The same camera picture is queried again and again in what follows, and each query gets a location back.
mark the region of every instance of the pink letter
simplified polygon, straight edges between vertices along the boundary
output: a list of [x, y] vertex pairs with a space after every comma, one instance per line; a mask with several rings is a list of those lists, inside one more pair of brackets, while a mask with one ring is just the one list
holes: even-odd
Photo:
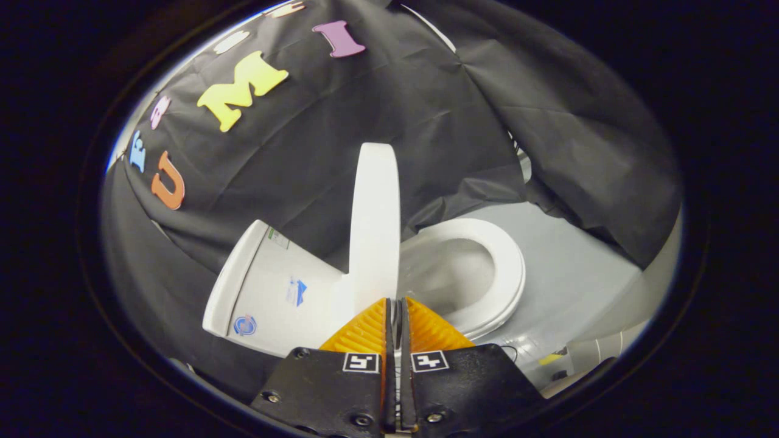
[[320, 24], [312, 30], [324, 35], [327, 42], [333, 46], [333, 51], [330, 52], [330, 56], [333, 58], [356, 55], [365, 50], [365, 46], [354, 42], [354, 39], [347, 32], [346, 22], [343, 20]]

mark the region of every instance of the orange gripper pad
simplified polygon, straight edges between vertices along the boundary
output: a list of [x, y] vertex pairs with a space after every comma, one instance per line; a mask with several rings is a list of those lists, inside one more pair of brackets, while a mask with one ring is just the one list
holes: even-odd
[[424, 304], [406, 297], [411, 352], [474, 347], [462, 333]]

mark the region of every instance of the toilet seat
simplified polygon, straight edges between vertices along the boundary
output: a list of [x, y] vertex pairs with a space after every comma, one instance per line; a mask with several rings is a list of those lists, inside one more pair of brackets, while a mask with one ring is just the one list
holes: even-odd
[[[520, 248], [508, 233], [495, 224], [472, 218], [452, 219], [422, 229], [401, 244], [401, 263], [417, 251], [429, 251], [433, 248], [431, 245], [457, 239], [482, 246], [492, 258], [494, 269], [492, 282], [483, 296], [468, 306], [442, 315], [468, 339], [475, 340], [500, 327], [513, 313], [525, 285], [525, 263]], [[398, 292], [400, 297], [407, 291]]]

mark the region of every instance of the sticker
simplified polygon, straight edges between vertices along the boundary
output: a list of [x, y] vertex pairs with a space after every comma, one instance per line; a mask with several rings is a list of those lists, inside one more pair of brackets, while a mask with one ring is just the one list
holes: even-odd
[[233, 330], [241, 336], [249, 336], [257, 331], [257, 322], [254, 320], [253, 316], [239, 316], [238, 318], [235, 318]]
[[157, 106], [151, 111], [151, 129], [157, 129], [157, 125], [160, 124], [162, 115], [167, 111], [167, 107], [171, 104], [171, 99], [167, 96], [163, 96]]
[[146, 150], [143, 149], [143, 141], [140, 139], [141, 132], [136, 131], [132, 136], [132, 148], [130, 148], [130, 164], [134, 164], [143, 173], [143, 164], [146, 163]]
[[297, 5], [302, 5], [303, 2], [297, 2], [297, 3], [290, 3], [284, 6], [281, 6], [279, 9], [274, 9], [271, 13], [268, 15], [272, 16], [273, 18], [279, 18], [282, 16], [288, 16], [290, 14], [293, 14], [301, 9], [305, 9], [305, 6], [301, 6], [299, 8], [295, 8]]
[[412, 353], [411, 365], [414, 366], [415, 373], [426, 373], [428, 371], [439, 371], [448, 369], [449, 364], [443, 357], [443, 351], [426, 351], [424, 353]]
[[241, 110], [231, 109], [227, 104], [239, 107], [252, 106], [252, 90], [255, 96], [264, 96], [284, 81], [289, 72], [276, 70], [263, 60], [263, 53], [255, 51], [235, 65], [233, 83], [217, 83], [208, 87], [197, 101], [197, 106], [206, 106], [219, 121], [219, 130], [227, 132], [241, 117]]
[[346, 24], [345, 21], [339, 20], [320, 24], [312, 29], [314, 32], [324, 35], [327, 42], [333, 47], [333, 51], [330, 52], [330, 56], [333, 58], [352, 56], [365, 50], [364, 45], [354, 42], [354, 39], [346, 30]]
[[171, 177], [174, 190], [173, 192], [168, 192], [162, 184], [162, 180], [160, 180], [160, 174], [156, 173], [154, 174], [154, 179], [151, 180], [151, 192], [157, 195], [167, 208], [178, 210], [178, 208], [182, 206], [182, 200], [184, 200], [184, 179], [182, 178], [182, 174], [178, 173], [176, 167], [167, 157], [167, 151], [162, 153], [158, 167], [161, 171], [167, 173], [167, 176]]
[[289, 249], [290, 247], [290, 239], [284, 237], [279, 233], [278, 231], [274, 230], [273, 228], [268, 231], [268, 239], [275, 242], [278, 246]]
[[347, 353], [344, 359], [344, 371], [378, 374], [379, 355], [377, 353]]
[[542, 366], [548, 365], [552, 362], [554, 362], [557, 359], [560, 359], [564, 355], [568, 354], [568, 347], [563, 347], [560, 351], [555, 351], [554, 353], [550, 354], [549, 356], [546, 356], [545, 358], [538, 361], [538, 363]]
[[290, 281], [287, 284], [287, 302], [294, 304], [295, 307], [300, 307], [303, 304], [303, 292], [308, 287], [302, 281], [297, 278], [290, 277]]
[[224, 38], [219, 44], [217, 44], [213, 48], [213, 51], [215, 51], [217, 55], [221, 55], [224, 52], [235, 47], [236, 44], [245, 40], [246, 37], [248, 36], [249, 36], [249, 32], [247, 32], [246, 30], [239, 30], [238, 32], [232, 34], [231, 36]]

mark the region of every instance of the toilet bowl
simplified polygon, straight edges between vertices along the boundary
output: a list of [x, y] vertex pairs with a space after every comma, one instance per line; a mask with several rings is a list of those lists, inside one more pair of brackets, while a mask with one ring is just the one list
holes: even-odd
[[411, 296], [471, 340], [503, 324], [524, 286], [522, 253], [500, 227], [453, 219], [400, 243], [397, 163], [389, 144], [363, 143], [354, 182], [349, 273], [254, 221], [211, 290], [203, 329], [286, 356], [319, 348], [381, 298]]
[[398, 298], [425, 304], [472, 341], [505, 323], [524, 284], [522, 252], [487, 221], [444, 221], [400, 245]]
[[[503, 324], [524, 286], [524, 261], [497, 225], [452, 219], [400, 245], [397, 298], [410, 296], [471, 340]], [[361, 309], [344, 274], [262, 221], [238, 241], [220, 272], [203, 328], [279, 357], [318, 348]]]

